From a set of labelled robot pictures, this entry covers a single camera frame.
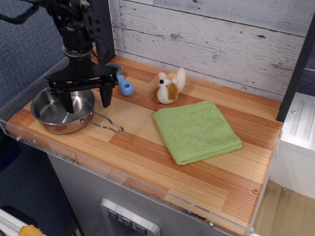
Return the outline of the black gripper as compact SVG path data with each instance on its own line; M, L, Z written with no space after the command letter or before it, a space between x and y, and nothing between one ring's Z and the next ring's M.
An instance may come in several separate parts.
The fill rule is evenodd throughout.
M103 107L110 106L112 89L118 84L117 69L94 63L90 57L68 57L66 62L64 68L49 74L45 79L64 109L74 113L70 92L94 88L99 88Z

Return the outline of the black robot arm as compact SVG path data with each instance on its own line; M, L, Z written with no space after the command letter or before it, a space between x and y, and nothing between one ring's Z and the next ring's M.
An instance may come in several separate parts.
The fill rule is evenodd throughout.
M89 0L31 0L32 6L22 14L11 18L1 15L3 21L20 25L40 7L53 18L63 39L63 53L68 57L65 68L46 76L50 92L57 96L64 109L73 113L71 92L98 88L102 104L111 104L113 88L118 85L117 69L96 64L91 59L93 43L101 32L93 4Z

